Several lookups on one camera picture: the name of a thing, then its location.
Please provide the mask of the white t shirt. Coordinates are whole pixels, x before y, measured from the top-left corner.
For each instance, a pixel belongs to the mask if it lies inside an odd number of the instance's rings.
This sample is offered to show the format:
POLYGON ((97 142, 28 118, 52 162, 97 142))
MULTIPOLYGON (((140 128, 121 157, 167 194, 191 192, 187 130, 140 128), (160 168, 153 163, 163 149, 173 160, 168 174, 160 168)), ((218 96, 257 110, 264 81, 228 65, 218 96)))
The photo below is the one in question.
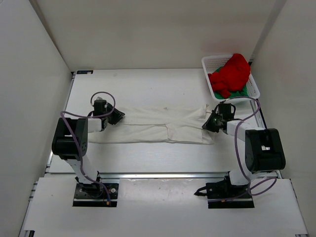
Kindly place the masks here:
POLYGON ((125 116, 102 132, 89 133, 88 141, 99 144, 184 143, 213 144, 202 125, 210 116, 207 104, 201 107, 119 107, 125 116))

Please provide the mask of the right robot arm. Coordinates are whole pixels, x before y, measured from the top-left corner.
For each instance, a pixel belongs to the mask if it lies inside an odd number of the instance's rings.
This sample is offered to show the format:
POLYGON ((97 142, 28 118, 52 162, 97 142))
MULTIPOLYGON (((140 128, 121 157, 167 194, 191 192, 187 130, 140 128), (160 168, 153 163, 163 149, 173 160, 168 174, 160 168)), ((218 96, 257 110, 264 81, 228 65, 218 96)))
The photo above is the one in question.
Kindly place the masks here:
POLYGON ((239 186, 249 184, 262 174, 283 170, 286 165, 278 130, 248 123, 255 114, 241 119, 235 118, 235 112, 235 105, 220 103, 202 126, 204 130, 223 131, 234 138, 239 168, 229 171, 228 181, 222 184, 222 193, 230 198, 239 192, 239 186))

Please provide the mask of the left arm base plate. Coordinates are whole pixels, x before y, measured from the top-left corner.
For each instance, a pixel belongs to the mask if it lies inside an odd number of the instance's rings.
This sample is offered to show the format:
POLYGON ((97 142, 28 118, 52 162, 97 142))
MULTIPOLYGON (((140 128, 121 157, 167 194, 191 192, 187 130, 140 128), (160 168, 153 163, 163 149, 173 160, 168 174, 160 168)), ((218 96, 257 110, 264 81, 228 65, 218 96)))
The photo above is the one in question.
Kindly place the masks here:
POLYGON ((119 180, 103 180, 103 185, 107 188, 108 195, 104 187, 98 184, 76 183, 73 198, 74 207, 117 207, 119 195, 119 180))

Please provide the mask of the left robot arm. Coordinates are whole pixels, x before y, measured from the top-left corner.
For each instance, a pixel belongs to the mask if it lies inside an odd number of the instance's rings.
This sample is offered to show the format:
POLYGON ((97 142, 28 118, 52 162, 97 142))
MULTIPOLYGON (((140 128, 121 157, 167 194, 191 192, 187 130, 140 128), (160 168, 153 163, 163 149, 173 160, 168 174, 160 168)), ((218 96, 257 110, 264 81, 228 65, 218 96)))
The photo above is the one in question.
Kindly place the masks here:
POLYGON ((87 117, 67 118, 62 112, 53 137, 52 151, 73 169, 77 183, 86 186, 87 193, 97 198, 102 195, 104 186, 100 183, 99 172, 86 155, 88 134, 103 132, 109 124, 116 125, 125 113, 100 97, 92 106, 93 111, 87 117))

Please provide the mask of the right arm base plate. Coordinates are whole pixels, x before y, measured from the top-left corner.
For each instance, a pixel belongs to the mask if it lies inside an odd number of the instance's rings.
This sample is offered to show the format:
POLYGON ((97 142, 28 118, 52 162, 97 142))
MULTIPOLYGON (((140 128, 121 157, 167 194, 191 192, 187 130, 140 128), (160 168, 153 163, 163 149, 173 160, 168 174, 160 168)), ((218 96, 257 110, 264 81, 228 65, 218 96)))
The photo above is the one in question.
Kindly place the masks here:
POLYGON ((215 183, 206 183, 194 193, 198 197, 207 197, 208 209, 245 209, 254 208, 248 186, 235 186, 228 179, 215 183))

